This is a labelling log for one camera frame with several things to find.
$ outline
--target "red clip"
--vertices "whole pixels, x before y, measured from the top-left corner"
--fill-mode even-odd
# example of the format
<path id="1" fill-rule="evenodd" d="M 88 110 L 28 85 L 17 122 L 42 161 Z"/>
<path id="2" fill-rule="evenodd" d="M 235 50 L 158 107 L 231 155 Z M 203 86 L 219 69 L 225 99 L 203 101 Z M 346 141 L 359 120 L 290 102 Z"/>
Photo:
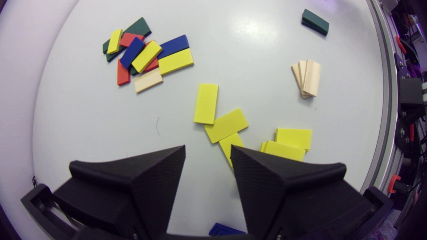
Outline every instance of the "red clip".
<path id="1" fill-rule="evenodd" d="M 400 42 L 399 35 L 396 35 L 396 42 L 398 43 L 398 46 L 402 50 L 403 54 L 406 54 L 406 49 L 403 47 L 402 43 Z"/>
<path id="2" fill-rule="evenodd" d="M 400 180 L 400 179 L 401 179 L 400 176 L 393 175 L 392 179 L 390 180 L 389 187 L 387 188 L 387 191 L 390 193 L 396 193 L 396 190 L 393 190 L 393 187 L 395 185 L 396 180 Z"/>
<path id="3" fill-rule="evenodd" d="M 409 141 L 414 141 L 414 124 L 409 125 Z"/>

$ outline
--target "round white table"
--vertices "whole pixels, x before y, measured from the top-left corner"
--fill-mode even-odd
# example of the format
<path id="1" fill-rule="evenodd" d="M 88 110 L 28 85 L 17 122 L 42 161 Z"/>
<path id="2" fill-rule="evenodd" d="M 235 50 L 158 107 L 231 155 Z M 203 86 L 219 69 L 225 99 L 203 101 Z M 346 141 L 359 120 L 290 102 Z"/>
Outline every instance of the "round white table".
<path id="1" fill-rule="evenodd" d="M 301 24 L 304 9 L 330 23 L 326 37 Z M 195 65 L 141 94 L 118 87 L 102 44 L 144 17 L 159 44 L 186 34 Z M 290 69 L 322 65 L 319 95 L 302 99 Z M 383 71 L 365 1 L 80 0 L 46 63 L 35 107 L 35 175 L 52 191 L 73 160 L 111 161 L 185 144 L 187 157 L 168 232 L 207 235 L 215 222 L 246 224 L 236 181 L 218 144 L 193 122 L 199 83 L 219 85 L 216 117 L 241 108 L 245 147 L 276 128 L 312 129 L 304 162 L 347 166 L 360 190 L 378 139 Z"/>

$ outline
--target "dark green block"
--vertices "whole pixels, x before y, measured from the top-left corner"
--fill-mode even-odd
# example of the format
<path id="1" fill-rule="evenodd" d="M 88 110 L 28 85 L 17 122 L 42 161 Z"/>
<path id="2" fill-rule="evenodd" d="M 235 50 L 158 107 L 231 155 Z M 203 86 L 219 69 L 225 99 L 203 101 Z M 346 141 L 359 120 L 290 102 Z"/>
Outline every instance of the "dark green block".
<path id="1" fill-rule="evenodd" d="M 309 28 L 311 28 L 311 29 L 313 29 L 313 30 L 315 30 L 315 31 L 317 31 L 317 32 L 319 32 L 319 33 L 321 33 L 322 35 L 327 35 L 328 33 L 327 32 L 325 32 L 323 29 L 321 29 L 321 28 L 319 28 L 318 26 L 316 26 L 316 25 L 313 25 L 313 24 L 311 24 L 311 23 L 309 23 L 309 22 L 306 22 L 306 21 L 304 21 L 304 20 L 302 20 L 301 21 L 301 23 L 302 23 L 302 25 L 305 25 L 305 26 L 307 26 L 307 27 L 309 27 Z"/>
<path id="2" fill-rule="evenodd" d="M 329 31 L 329 23 L 316 14 L 308 11 L 307 9 L 304 9 L 304 12 L 302 13 L 302 24 L 320 32 L 325 36 Z"/>
<path id="3" fill-rule="evenodd" d="M 131 72 L 132 76 L 135 76 L 135 75 L 137 75 L 139 73 L 138 71 L 136 71 L 136 69 L 133 66 L 131 66 L 130 72 Z"/>
<path id="4" fill-rule="evenodd" d="M 151 34 L 151 30 L 150 27 L 148 26 L 147 22 L 145 21 L 144 18 L 140 18 L 138 19 L 136 22 L 134 22 L 132 25 L 130 25 L 125 31 L 123 31 L 123 34 L 125 33 L 133 33 L 133 34 L 138 34 L 138 35 L 143 35 L 144 37 L 147 37 L 148 35 Z M 110 39 L 108 39 L 103 45 L 102 45 L 102 52 L 103 53 L 107 53 L 107 49 L 108 49 L 108 44 L 110 43 Z M 107 56 L 107 61 L 110 62 L 111 60 L 113 60 L 118 54 L 116 54 L 115 56 L 113 56 L 115 53 L 111 54 L 110 59 Z"/>

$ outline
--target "rectangular block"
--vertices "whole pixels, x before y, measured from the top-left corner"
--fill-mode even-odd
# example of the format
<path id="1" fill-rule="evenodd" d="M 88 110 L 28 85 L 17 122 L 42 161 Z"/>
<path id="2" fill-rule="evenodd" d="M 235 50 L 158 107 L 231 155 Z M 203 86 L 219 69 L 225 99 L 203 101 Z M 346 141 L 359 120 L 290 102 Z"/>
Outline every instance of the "rectangular block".
<path id="1" fill-rule="evenodd" d="M 144 72 L 149 72 L 158 67 L 159 67 L 159 61 L 157 58 L 154 58 L 153 61 L 150 62 L 150 64 L 148 64 L 148 66 L 144 69 Z"/>
<path id="2" fill-rule="evenodd" d="M 123 34 L 122 39 L 120 40 L 119 45 L 123 46 L 123 47 L 129 47 L 131 45 L 132 41 L 135 38 L 138 38 L 141 41 L 144 41 L 144 39 L 145 39 L 145 37 L 142 36 L 142 35 L 138 35 L 138 34 L 133 34 L 133 33 L 126 32 L 126 33 Z"/>
<path id="3" fill-rule="evenodd" d="M 159 59 L 160 74 L 171 73 L 183 67 L 193 65 L 193 57 L 189 48 Z"/>
<path id="4" fill-rule="evenodd" d="M 120 59 L 117 61 L 117 85 L 121 86 L 131 82 L 129 71 L 121 64 Z"/>
<path id="5" fill-rule="evenodd" d="M 162 51 L 161 47 L 155 42 L 151 41 L 142 50 L 142 52 L 132 62 L 132 66 L 141 73 L 150 64 L 157 55 Z"/>
<path id="6" fill-rule="evenodd" d="M 305 155 L 305 150 L 273 141 L 267 141 L 264 152 L 300 162 L 302 162 Z"/>
<path id="7" fill-rule="evenodd" d="M 144 75 L 141 75 L 138 78 L 134 79 L 135 83 L 135 92 L 140 93 L 154 85 L 157 85 L 159 83 L 163 82 L 163 78 L 160 75 L 159 69 L 154 69 L 153 71 L 150 71 Z"/>
<path id="8" fill-rule="evenodd" d="M 119 43 L 122 38 L 122 30 L 117 29 L 111 33 L 110 43 L 108 44 L 107 54 L 117 53 L 119 50 Z"/>
<path id="9" fill-rule="evenodd" d="M 267 144 L 267 143 L 265 143 L 265 142 L 262 142 L 262 143 L 261 143 L 260 152 L 265 152 L 265 150 L 266 150 L 266 144 Z"/>
<path id="10" fill-rule="evenodd" d="M 310 151 L 311 129 L 277 129 L 276 142 Z"/>
<path id="11" fill-rule="evenodd" d="M 136 56 L 141 53 L 144 47 L 145 43 L 143 41 L 139 38 L 134 38 L 128 49 L 126 49 L 125 54 L 123 54 L 123 57 L 120 59 L 120 62 L 126 69 L 130 68 L 132 62 L 135 60 Z"/>
<path id="12" fill-rule="evenodd" d="M 313 30 L 325 36 L 328 34 L 329 23 L 307 9 L 304 9 L 302 13 L 302 23 L 306 23 L 306 26 L 311 27 Z"/>
<path id="13" fill-rule="evenodd" d="M 123 31 L 123 33 L 133 33 L 133 34 L 138 34 L 138 35 L 142 35 L 144 37 L 147 37 L 148 35 L 151 34 L 151 30 L 147 25 L 147 22 L 145 21 L 144 18 L 140 18 L 138 19 L 136 22 L 134 22 L 131 26 L 129 26 L 126 30 Z M 104 45 L 109 45 L 110 40 L 108 39 L 104 44 Z M 106 54 L 106 58 L 107 58 L 107 62 L 111 62 L 115 57 L 117 57 L 117 55 L 119 55 L 126 47 L 124 46 L 119 46 L 119 50 L 116 53 L 113 54 Z M 104 50 L 104 48 L 102 49 L 103 53 L 107 53 L 107 49 Z"/>
<path id="14" fill-rule="evenodd" d="M 293 72 L 293 74 L 294 74 L 294 77 L 295 77 L 295 80 L 296 80 L 296 83 L 297 83 L 297 85 L 298 85 L 299 92 L 301 93 L 302 98 L 309 97 L 309 96 L 310 96 L 309 94 L 305 94 L 305 93 L 302 91 L 302 87 L 303 87 L 303 85 L 302 85 L 301 78 L 300 78 L 300 72 L 299 72 L 298 64 L 294 64 L 294 65 L 292 65 L 292 66 L 291 66 L 291 69 L 292 69 L 292 72 Z"/>
<path id="15" fill-rule="evenodd" d="M 193 122 L 213 124 L 215 120 L 218 85 L 199 84 Z"/>
<path id="16" fill-rule="evenodd" d="M 236 133 L 249 126 L 240 108 L 237 108 L 226 115 L 217 118 L 213 125 L 206 124 L 205 130 L 212 143 L 216 143 L 233 133 Z"/>
<path id="17" fill-rule="evenodd" d="M 319 80 L 320 64 L 308 59 L 305 69 L 304 93 L 316 97 L 319 93 Z"/>
<path id="18" fill-rule="evenodd" d="M 231 155 L 231 145 L 235 145 L 235 146 L 243 146 L 242 140 L 239 137 L 239 134 L 236 132 L 224 139 L 222 139 L 221 141 L 219 141 L 219 145 L 222 148 L 222 151 L 225 154 L 225 157 L 228 160 L 228 163 L 230 164 L 231 168 L 233 168 L 233 164 L 231 162 L 230 159 L 230 155 Z"/>
<path id="19" fill-rule="evenodd" d="M 164 57 L 167 57 L 171 54 L 177 53 L 179 51 L 182 51 L 190 47 L 188 45 L 188 40 L 186 35 L 182 35 L 175 39 L 167 41 L 160 46 L 163 49 L 163 51 L 159 54 L 159 56 L 157 56 L 158 59 L 162 59 Z"/>

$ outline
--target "blue block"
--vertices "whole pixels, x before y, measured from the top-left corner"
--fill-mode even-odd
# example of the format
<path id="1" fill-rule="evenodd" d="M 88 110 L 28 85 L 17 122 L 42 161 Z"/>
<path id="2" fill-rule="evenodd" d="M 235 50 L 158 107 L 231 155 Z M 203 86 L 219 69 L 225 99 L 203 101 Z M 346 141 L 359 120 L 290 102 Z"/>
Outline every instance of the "blue block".
<path id="1" fill-rule="evenodd" d="M 209 236 L 223 236 L 223 235 L 237 235 L 237 234 L 246 234 L 246 233 L 243 231 L 239 231 L 234 228 L 230 228 L 225 225 L 219 224 L 217 222 L 209 231 Z"/>
<path id="2" fill-rule="evenodd" d="M 157 56 L 157 59 L 162 59 L 171 54 L 177 53 L 181 50 L 187 49 L 190 46 L 188 45 L 187 36 L 182 35 L 175 39 L 172 39 L 164 44 L 160 45 L 163 51 Z"/>
<path id="3" fill-rule="evenodd" d="M 122 65 L 129 69 L 132 61 L 138 56 L 138 54 L 144 49 L 145 43 L 139 38 L 134 38 L 134 40 L 129 45 L 123 57 L 120 59 Z"/>

